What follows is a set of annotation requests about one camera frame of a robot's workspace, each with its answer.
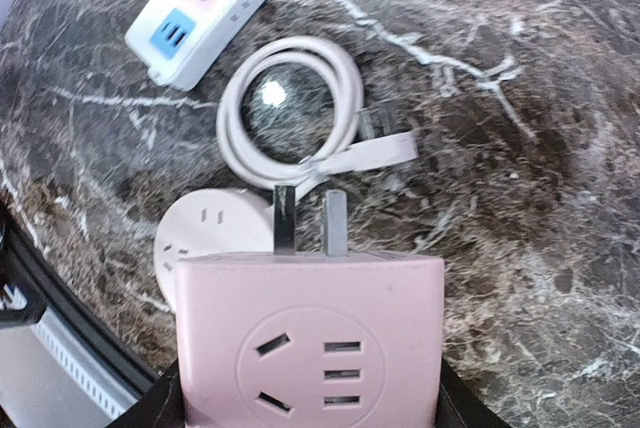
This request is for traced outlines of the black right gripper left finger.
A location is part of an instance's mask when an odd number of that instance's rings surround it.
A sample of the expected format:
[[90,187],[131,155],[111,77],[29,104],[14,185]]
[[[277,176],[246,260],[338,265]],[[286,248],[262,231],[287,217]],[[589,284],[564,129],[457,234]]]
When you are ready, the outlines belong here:
[[112,428],[184,428],[185,408],[178,361],[130,409],[112,422]]

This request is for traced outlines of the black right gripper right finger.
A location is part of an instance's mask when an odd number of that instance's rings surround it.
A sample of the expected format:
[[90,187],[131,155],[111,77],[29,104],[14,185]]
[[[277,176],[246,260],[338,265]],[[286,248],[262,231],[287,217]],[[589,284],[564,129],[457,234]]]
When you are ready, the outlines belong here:
[[510,428],[510,425],[484,405],[442,359],[437,428]]

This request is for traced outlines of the pink cube socket adapter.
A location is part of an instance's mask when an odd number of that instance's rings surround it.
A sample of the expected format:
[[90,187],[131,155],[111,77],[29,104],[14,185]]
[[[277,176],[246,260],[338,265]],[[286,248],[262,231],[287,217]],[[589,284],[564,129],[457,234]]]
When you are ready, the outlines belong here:
[[347,248],[346,196],[324,243],[293,249],[283,209],[267,252],[181,259],[178,362],[189,427],[432,427],[444,262]]

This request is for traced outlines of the round pink socket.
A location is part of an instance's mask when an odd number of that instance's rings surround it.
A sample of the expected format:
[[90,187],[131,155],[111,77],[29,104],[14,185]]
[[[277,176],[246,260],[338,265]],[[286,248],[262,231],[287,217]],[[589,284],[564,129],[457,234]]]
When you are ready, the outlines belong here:
[[174,272],[181,259],[273,249],[273,209],[248,189],[201,189],[174,202],[158,224],[153,246],[156,281],[175,311]]

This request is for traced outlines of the white multicolour power strip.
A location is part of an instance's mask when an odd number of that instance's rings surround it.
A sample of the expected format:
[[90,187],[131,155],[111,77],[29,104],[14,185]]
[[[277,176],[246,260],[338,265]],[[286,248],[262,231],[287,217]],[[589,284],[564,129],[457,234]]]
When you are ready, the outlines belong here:
[[158,86],[193,89],[266,0],[149,0],[125,35]]

